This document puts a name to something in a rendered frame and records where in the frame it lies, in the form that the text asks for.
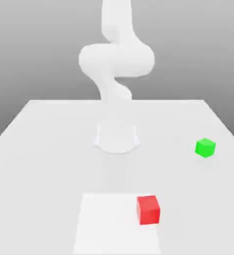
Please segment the small green cube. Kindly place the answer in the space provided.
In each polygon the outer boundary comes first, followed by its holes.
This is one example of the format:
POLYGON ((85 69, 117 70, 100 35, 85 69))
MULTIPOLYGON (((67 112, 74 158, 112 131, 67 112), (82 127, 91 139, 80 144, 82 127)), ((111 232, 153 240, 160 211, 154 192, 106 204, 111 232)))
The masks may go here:
POLYGON ((214 154, 216 143, 208 138, 202 138, 196 142, 195 153, 202 157, 210 157, 214 154))

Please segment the small red cube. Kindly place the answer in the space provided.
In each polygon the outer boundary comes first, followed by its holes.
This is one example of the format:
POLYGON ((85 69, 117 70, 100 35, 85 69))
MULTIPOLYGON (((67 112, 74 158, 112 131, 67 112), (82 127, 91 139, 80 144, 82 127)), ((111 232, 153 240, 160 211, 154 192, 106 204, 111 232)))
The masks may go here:
POLYGON ((155 195, 137 197, 137 215, 140 225, 158 224, 160 206, 155 195))

